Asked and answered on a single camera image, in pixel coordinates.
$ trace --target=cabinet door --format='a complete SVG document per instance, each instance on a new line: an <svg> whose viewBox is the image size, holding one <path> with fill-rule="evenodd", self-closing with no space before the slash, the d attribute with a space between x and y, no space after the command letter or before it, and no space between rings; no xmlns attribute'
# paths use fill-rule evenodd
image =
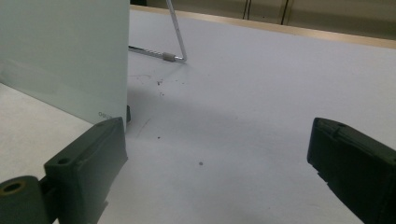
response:
<svg viewBox="0 0 396 224"><path fill-rule="evenodd" d="M396 39L394 0L289 0L284 24Z"/></svg>
<svg viewBox="0 0 396 224"><path fill-rule="evenodd" d="M149 7L167 8L166 1L148 0ZM248 17L248 6L250 0L173 0L176 10L196 12L202 14L216 15L242 19L245 5L247 10L245 19ZM279 11L284 0L252 0L250 4L249 19L251 21L265 21L278 23Z"/></svg>

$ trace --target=frosted glass panel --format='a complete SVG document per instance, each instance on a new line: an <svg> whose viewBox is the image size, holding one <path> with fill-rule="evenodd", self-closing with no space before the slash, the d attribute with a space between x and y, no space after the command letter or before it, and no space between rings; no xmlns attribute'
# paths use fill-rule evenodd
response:
<svg viewBox="0 0 396 224"><path fill-rule="evenodd" d="M88 122L126 117L129 0L0 0L0 82Z"/></svg>

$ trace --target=table surface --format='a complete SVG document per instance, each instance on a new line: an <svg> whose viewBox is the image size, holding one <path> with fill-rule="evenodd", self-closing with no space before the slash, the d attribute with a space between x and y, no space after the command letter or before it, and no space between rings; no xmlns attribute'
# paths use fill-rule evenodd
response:
<svg viewBox="0 0 396 224"><path fill-rule="evenodd" d="M396 49L179 18L189 60L129 55L128 162L99 223L361 223L306 162L315 117L396 148ZM168 16L130 44L179 54ZM0 84L0 179L92 125Z"/></svg>

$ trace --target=metal frame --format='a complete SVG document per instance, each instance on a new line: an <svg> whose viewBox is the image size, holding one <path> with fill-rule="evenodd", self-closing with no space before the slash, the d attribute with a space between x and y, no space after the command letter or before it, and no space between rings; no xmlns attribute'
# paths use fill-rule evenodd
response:
<svg viewBox="0 0 396 224"><path fill-rule="evenodd" d="M279 10L277 23L288 25L293 0L283 0Z"/></svg>
<svg viewBox="0 0 396 224"><path fill-rule="evenodd" d="M183 38L181 37L180 28L178 27L177 16L176 16L175 10L173 8L172 1L166 0L166 4L168 5L169 12L170 12L171 18L172 18L172 22L175 26L177 40L178 40L178 44L180 45L182 57L178 57L172 53L167 53L167 52L160 53L160 52L157 52L154 50L141 49L141 48L137 48L137 47L133 47L133 46L129 46L128 49L131 52L140 53L140 54L148 55L151 57L164 59L165 61L168 61L168 62L184 63L187 61L187 54L186 54L186 49L184 48Z"/></svg>

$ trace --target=white surface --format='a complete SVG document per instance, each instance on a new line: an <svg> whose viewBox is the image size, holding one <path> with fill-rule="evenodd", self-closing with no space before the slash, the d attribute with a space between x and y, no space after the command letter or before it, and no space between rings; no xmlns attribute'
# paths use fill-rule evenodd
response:
<svg viewBox="0 0 396 224"><path fill-rule="evenodd" d="M128 0L0 0L0 82L88 122L126 118Z"/></svg>
<svg viewBox="0 0 396 224"><path fill-rule="evenodd" d="M131 45L178 53L169 17L131 21ZM361 223L306 162L311 125L336 119L396 148L396 50L179 23L186 64L130 54L129 161L99 223ZM81 122L47 132L77 125L79 135ZM3 172L19 166L1 152Z"/></svg>

